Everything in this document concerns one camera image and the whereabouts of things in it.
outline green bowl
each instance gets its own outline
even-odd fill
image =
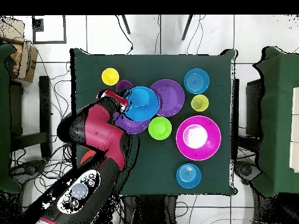
[[[150,136],[156,140],[164,140],[171,134],[171,122],[165,117],[155,117],[148,126]]]

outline blue bowl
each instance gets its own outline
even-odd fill
[[[203,69],[192,69],[186,74],[184,84],[190,93],[198,95],[207,90],[210,78]]]
[[[124,97],[128,101],[124,115],[134,121],[150,120],[160,108],[158,96],[148,87],[132,87]]]
[[[180,186],[191,189],[197,186],[201,180],[201,172],[197,166],[191,163],[181,165],[176,172],[176,179]]]

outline yellow bowl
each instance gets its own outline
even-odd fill
[[[113,68],[105,69],[102,73],[102,80],[106,85],[115,85],[119,81],[119,73]]]
[[[195,111],[204,111],[208,108],[208,98],[206,98],[203,94],[195,95],[191,101],[191,107]]]

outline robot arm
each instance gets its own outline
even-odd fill
[[[43,199],[41,196],[33,203],[44,205],[44,209],[39,206],[41,217],[36,224],[92,223],[126,166],[130,139],[112,124],[113,113],[122,113],[126,107],[126,99],[103,90],[76,116],[69,114],[62,120],[57,128],[59,139],[96,151],[96,155],[56,181]],[[26,212],[27,216],[33,214],[33,207]]]

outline pink plate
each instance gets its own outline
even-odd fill
[[[194,116],[187,118],[176,132],[176,144],[180,152],[191,160],[206,160],[220,146],[221,133],[210,118]]]

